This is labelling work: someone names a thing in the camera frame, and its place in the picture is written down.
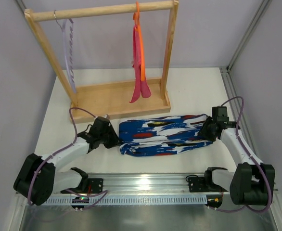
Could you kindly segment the lilac plastic hanger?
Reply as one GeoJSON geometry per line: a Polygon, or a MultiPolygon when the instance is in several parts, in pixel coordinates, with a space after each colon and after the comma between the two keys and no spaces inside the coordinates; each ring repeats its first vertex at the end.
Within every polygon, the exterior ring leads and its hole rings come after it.
{"type": "Polygon", "coordinates": [[[62,42],[63,42],[63,51],[64,51],[64,63],[68,82],[73,93],[76,93],[76,84],[74,80],[74,71],[73,71],[73,32],[74,32],[74,22],[71,18],[64,19],[63,23],[60,24],[57,20],[56,10],[53,11],[53,16],[61,29],[62,32],[62,42]]]}

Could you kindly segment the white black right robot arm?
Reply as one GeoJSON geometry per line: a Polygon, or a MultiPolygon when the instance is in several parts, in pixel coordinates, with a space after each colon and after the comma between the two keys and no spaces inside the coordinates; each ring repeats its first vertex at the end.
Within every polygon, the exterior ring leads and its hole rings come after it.
{"type": "Polygon", "coordinates": [[[198,134],[207,141],[220,140],[236,164],[234,172],[223,167],[209,167],[205,171],[205,182],[210,188],[227,190],[236,205],[271,204],[275,169],[255,155],[237,122],[230,121],[225,106],[212,107],[212,115],[206,118],[198,134]]]}

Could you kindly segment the blue white red patterned trousers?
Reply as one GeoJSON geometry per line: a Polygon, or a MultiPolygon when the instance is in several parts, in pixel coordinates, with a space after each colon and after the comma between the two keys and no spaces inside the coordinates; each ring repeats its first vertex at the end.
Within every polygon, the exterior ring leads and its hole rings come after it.
{"type": "Polygon", "coordinates": [[[130,119],[119,124],[120,152],[134,157],[180,154],[212,144],[198,133],[206,114],[130,119]]]}

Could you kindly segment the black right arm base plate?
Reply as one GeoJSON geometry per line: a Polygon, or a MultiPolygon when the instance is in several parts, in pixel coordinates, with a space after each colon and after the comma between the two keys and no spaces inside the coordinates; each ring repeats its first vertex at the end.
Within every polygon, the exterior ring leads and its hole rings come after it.
{"type": "Polygon", "coordinates": [[[206,177],[200,177],[197,175],[188,175],[185,180],[189,186],[189,192],[191,193],[205,193],[205,192],[226,192],[224,188],[215,185],[209,181],[206,177]]]}

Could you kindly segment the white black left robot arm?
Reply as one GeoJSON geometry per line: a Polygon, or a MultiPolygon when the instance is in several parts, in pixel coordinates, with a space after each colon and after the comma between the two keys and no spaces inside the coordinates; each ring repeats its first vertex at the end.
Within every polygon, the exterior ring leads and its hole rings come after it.
{"type": "Polygon", "coordinates": [[[110,120],[99,116],[95,118],[89,131],[77,134],[74,143],[50,155],[28,155],[13,184],[13,189],[34,205],[45,203],[53,193],[65,191],[87,193],[90,186],[88,173],[77,167],[72,167],[66,172],[62,172],[61,169],[100,145],[110,149],[119,144],[120,140],[110,120]]]}

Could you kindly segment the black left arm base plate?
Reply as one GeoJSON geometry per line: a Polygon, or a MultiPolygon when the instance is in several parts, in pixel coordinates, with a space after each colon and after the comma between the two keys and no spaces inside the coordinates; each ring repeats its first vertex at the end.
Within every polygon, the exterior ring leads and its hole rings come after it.
{"type": "Polygon", "coordinates": [[[72,193],[77,194],[96,194],[103,191],[103,178],[87,178],[81,180],[76,188],[69,188],[72,193]]]}

